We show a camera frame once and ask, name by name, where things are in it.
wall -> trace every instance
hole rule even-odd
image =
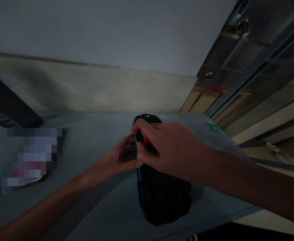
[[[235,3],[0,1],[0,52],[194,77]]]
[[[196,78],[0,56],[0,79],[34,110],[179,112]]]

metal handle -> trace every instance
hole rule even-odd
[[[218,69],[218,71],[215,74],[213,74],[212,72],[207,72],[205,74],[205,79],[212,79],[212,78],[217,77],[221,73],[221,71],[225,68],[225,66],[228,64],[228,62],[231,60],[231,58],[234,56],[234,54],[239,49],[239,47],[244,42],[245,38],[247,37],[247,35],[250,32],[250,26],[248,24],[248,19],[243,19],[242,20],[242,22],[240,24],[240,28],[242,30],[242,33],[240,35],[240,38],[237,41],[237,44],[233,48],[232,52],[228,55],[228,57],[226,58],[226,60],[224,61],[224,63],[220,66],[220,68]]]

finger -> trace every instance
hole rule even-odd
[[[126,170],[134,170],[138,167],[141,167],[143,163],[141,161],[138,161],[137,159],[123,162],[120,164],[120,171],[126,171]]]
[[[131,127],[131,133],[133,135],[137,134],[138,130],[148,136],[149,140],[155,146],[155,143],[158,142],[158,130],[155,129],[151,124],[147,123],[144,119],[138,119],[135,124]]]
[[[137,142],[137,160],[158,169],[159,166],[159,155],[154,155],[146,150],[141,142]]]
[[[137,159],[137,155],[136,153],[129,153],[126,157],[124,157],[121,162],[128,162],[128,161],[132,161],[132,160],[136,160]]]
[[[130,135],[124,137],[123,139],[121,139],[121,141],[117,144],[117,151],[121,152],[130,144],[133,144],[134,139],[132,139],[132,138],[133,138],[133,135],[130,134]]]
[[[130,155],[131,153],[134,154],[134,156],[136,155],[135,153],[135,148],[134,147],[128,147],[126,148],[125,150],[123,150],[123,152],[119,155],[119,161],[122,162],[122,161],[125,161],[126,157],[128,155]]]

grey table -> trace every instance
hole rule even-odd
[[[130,133],[133,112],[43,112],[43,127],[68,128],[63,161],[37,185],[0,195],[0,228],[102,158]],[[249,159],[226,135],[212,131],[205,114],[156,113],[163,122],[182,122],[213,148]],[[0,128],[0,152],[6,145]],[[0,155],[0,166],[5,156]],[[192,184],[189,214],[155,227],[144,219],[135,171],[124,172],[81,198],[42,240],[178,240],[260,210],[209,187]]]

floor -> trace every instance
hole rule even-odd
[[[252,148],[244,148],[243,150],[247,155],[251,157],[262,158],[262,159],[267,159],[271,161],[278,161],[274,157],[274,152],[268,149],[267,147],[252,147]],[[292,171],[286,171],[286,170],[282,170],[282,169],[274,168],[274,167],[267,167],[267,168],[294,177],[294,172]],[[274,231],[288,233],[288,234],[294,234],[294,222],[288,219],[285,219],[281,216],[278,216],[267,210],[259,211],[257,213],[248,215],[246,217],[237,219],[234,222],[253,226],[253,227],[264,228],[264,229],[274,230]]]

